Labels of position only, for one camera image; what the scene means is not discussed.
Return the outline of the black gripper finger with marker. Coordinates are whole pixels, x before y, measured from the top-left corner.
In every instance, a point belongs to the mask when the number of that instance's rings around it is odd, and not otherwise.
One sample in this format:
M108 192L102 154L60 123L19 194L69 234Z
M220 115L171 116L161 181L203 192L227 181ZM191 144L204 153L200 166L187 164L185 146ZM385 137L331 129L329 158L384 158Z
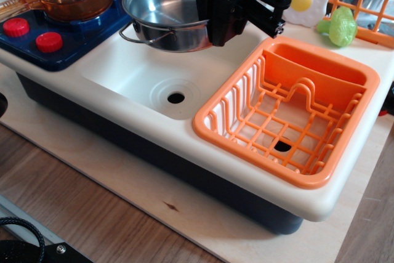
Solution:
M282 18L274 19L274 13L256 0L244 0L244 14L257 28L276 38L284 31L285 21Z

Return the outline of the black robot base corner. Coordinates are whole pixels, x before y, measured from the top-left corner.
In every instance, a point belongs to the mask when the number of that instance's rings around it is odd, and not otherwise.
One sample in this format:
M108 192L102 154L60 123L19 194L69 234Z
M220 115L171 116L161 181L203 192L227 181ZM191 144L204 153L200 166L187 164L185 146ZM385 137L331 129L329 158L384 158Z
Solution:
M41 232L19 217L2 217L1 226L17 225L34 235L38 245L22 240L1 240L1 262L92 262L65 242L46 245Z

